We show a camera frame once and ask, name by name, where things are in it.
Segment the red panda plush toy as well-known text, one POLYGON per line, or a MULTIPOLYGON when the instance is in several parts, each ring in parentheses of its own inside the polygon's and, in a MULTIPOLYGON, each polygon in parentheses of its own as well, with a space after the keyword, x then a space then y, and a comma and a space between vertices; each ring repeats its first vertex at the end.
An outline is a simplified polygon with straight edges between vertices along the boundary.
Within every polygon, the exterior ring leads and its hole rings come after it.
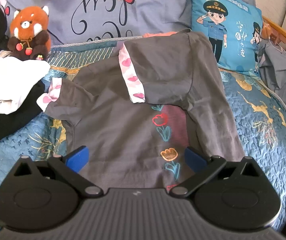
POLYGON ((14 12, 8 49, 21 60, 45 61, 50 52, 49 8, 32 6, 14 12))

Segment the orange plush toy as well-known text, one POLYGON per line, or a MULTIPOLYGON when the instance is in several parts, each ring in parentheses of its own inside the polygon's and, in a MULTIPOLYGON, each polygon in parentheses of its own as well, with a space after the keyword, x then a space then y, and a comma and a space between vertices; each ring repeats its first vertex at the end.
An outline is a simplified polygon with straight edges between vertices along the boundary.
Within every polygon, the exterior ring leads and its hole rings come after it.
POLYGON ((261 33, 260 33, 261 38, 264 39, 264 40, 268 40, 270 38, 271 33, 272 33, 272 30, 271 30, 270 24, 268 24, 267 22, 263 21, 262 30, 261 30, 261 33))

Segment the blue floral quilt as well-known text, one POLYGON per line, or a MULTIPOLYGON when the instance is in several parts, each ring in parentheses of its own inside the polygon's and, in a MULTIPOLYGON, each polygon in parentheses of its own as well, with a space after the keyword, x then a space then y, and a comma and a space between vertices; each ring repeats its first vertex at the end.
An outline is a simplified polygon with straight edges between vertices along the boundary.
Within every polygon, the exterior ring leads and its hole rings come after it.
MULTIPOLYGON (((82 67, 115 55, 122 39, 54 46, 49 54, 51 66, 43 78, 45 85, 54 77, 72 80, 82 67)), ((232 109, 239 138, 246 155, 253 157, 281 199, 281 210, 273 227, 286 223, 286 105, 259 79, 221 70, 226 99, 232 109)), ((136 187, 170 189, 191 173, 184 164, 184 149, 192 133, 187 115, 176 106, 131 106, 133 116, 125 121, 145 146, 154 151, 142 156, 151 165, 139 172, 136 187)), ((17 159, 27 154, 33 160, 46 160, 67 152, 68 133, 62 121, 39 114, 19 131, 0 141, 0 184, 17 159)))

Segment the grey-blue duvet with lettering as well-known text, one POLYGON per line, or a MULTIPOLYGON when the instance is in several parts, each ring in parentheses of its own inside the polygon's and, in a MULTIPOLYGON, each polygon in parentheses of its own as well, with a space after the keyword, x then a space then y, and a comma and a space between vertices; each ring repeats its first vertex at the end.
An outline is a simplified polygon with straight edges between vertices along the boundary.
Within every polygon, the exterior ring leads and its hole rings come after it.
MULTIPOLYGON (((6 5, 11 6, 7 16, 9 38, 15 11, 46 5, 48 32, 54 45, 107 38, 123 38, 124 44, 127 40, 143 38, 146 33, 200 32, 191 28, 191 0, 0 0, 1 7, 6 5)), ((275 66, 266 62, 260 51, 257 59, 259 74, 264 72, 267 81, 276 72, 286 77, 286 64, 275 66)))

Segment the folded pink towel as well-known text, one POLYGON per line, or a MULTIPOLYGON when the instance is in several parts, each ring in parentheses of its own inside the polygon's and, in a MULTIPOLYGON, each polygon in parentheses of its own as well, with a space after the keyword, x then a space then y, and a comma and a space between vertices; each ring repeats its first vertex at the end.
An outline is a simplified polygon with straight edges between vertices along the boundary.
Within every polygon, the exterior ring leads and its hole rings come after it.
POLYGON ((163 36, 171 36, 176 34, 176 31, 170 31, 167 33, 157 33, 157 34, 151 34, 151 33, 146 33, 143 35, 143 38, 148 38, 148 37, 163 37, 163 36))

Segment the blue cartoon police pillow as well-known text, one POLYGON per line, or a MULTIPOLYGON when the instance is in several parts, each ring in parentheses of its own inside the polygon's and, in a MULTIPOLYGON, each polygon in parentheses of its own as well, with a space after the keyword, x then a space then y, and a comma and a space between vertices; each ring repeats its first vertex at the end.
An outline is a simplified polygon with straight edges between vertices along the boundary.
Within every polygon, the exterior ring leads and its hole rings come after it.
POLYGON ((255 0, 191 0, 191 4, 191 28, 209 39, 219 67, 258 77, 263 19, 255 0))

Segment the yellow wooden stick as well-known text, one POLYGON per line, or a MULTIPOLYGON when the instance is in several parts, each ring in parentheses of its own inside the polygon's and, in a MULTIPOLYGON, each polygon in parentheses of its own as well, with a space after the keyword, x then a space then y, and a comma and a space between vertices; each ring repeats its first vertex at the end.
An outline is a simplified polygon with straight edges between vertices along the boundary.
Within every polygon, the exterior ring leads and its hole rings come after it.
POLYGON ((271 27, 271 35, 273 37, 274 44, 279 42, 286 44, 286 30, 265 16, 263 16, 263 20, 271 27))

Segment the white cloth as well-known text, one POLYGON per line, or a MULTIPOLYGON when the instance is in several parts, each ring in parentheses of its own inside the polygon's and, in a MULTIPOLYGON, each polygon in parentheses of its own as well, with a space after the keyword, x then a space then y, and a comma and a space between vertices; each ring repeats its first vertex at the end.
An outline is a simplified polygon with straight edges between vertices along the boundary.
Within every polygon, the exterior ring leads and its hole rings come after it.
POLYGON ((50 64, 40 60, 0 58, 0 114, 17 111, 32 87, 48 74, 50 64))

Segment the grey sweatshirt with print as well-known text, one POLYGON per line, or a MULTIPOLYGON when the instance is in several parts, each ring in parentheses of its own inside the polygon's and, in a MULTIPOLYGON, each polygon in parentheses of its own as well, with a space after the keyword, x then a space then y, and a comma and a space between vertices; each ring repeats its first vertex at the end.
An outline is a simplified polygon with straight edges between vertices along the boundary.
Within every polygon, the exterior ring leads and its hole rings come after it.
POLYGON ((117 55, 53 78, 37 99, 89 149, 82 176, 100 188, 171 187, 193 175, 184 151, 240 161, 245 153, 209 39, 187 31, 127 40, 117 55))

